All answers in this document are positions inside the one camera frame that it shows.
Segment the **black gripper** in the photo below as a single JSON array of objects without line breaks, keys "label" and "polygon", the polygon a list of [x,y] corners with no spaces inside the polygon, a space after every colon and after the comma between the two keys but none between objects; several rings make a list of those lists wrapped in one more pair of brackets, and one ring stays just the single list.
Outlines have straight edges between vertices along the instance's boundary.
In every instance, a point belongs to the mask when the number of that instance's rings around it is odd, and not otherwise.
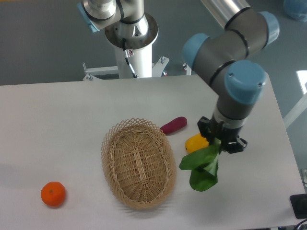
[{"label": "black gripper", "polygon": [[210,144],[213,144],[215,138],[220,140],[222,151],[229,154],[243,152],[248,145],[246,140],[238,138],[242,126],[228,128],[225,122],[218,123],[214,117],[208,119],[204,116],[199,119],[197,125],[203,138],[206,138]]}]

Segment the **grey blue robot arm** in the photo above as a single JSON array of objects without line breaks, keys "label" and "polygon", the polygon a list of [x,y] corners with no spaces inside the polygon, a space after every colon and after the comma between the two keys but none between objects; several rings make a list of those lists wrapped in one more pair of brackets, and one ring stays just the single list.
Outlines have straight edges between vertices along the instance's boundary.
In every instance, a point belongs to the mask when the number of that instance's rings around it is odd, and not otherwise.
[{"label": "grey blue robot arm", "polygon": [[[273,14],[257,13],[244,0],[205,0],[203,5],[224,33],[216,38],[196,34],[183,46],[186,65],[218,95],[212,117],[201,118],[198,127],[209,143],[220,140],[220,151],[242,152],[247,142],[239,132],[268,77],[248,56],[277,39],[279,23]],[[77,7],[92,32],[105,31],[117,54],[120,78],[154,75],[152,44],[158,25],[144,11],[142,0],[82,0]]]}]

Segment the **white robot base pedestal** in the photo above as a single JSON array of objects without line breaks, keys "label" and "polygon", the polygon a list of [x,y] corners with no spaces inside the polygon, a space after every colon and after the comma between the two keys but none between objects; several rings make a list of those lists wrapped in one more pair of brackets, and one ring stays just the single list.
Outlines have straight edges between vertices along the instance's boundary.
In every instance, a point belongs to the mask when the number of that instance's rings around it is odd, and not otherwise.
[{"label": "white robot base pedestal", "polygon": [[105,35],[114,47],[120,74],[132,78],[152,75],[152,46],[158,37],[156,20],[148,13],[136,23],[118,21],[105,28]]}]

